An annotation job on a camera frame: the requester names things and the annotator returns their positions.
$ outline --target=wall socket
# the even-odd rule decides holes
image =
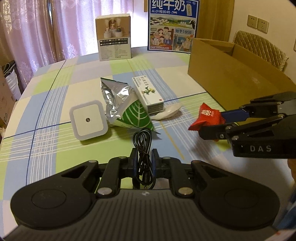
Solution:
[[[257,28],[257,22],[258,22],[258,18],[254,17],[252,15],[248,16],[248,22],[247,25],[251,28]]]
[[[269,22],[265,21],[264,19],[259,18],[258,19],[258,25],[257,25],[257,29],[266,33],[268,31],[268,26],[269,26]]]

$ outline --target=curtain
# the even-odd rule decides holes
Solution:
[[[39,67],[57,61],[46,26],[46,0],[2,0],[0,15],[5,37],[24,88]]]
[[[133,0],[51,0],[52,20],[63,56],[97,53],[95,18],[133,12]]]
[[[24,88],[38,68],[97,53],[95,18],[133,13],[133,0],[1,0],[4,34]]]
[[[0,66],[4,66],[8,62],[12,61],[12,53],[10,52],[5,32],[3,29],[2,20],[0,18]]]

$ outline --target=red candy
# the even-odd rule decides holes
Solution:
[[[213,126],[224,124],[225,119],[222,117],[219,110],[211,109],[203,103],[200,106],[198,119],[188,128],[190,131],[199,131],[202,126]]]

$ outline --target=table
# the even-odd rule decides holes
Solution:
[[[161,133],[152,141],[160,156],[173,156],[183,163],[202,160],[272,188],[287,203],[293,179],[286,160],[236,158],[226,141],[204,141],[188,131],[200,105],[221,106],[187,75],[187,53],[147,51],[132,48],[132,59],[99,61],[97,53],[40,68],[13,111],[0,150],[0,236],[16,223],[9,207],[21,187],[87,160],[106,163],[116,156],[129,156],[131,129],[109,128],[104,136],[86,141],[74,137],[69,110],[97,99],[103,102],[100,77],[131,83],[132,77],[147,75],[165,100],[180,102],[181,112],[161,122],[153,121]],[[131,180],[122,181],[131,188]]]

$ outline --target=product box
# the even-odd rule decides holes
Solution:
[[[146,75],[133,78],[135,91],[148,114],[163,111],[163,98]]]
[[[131,17],[129,14],[96,18],[100,61],[131,58]]]
[[[218,40],[193,39],[188,74],[225,110],[251,99],[296,92],[282,71],[237,44]]]
[[[14,105],[15,99],[0,68],[0,127],[7,127]]]

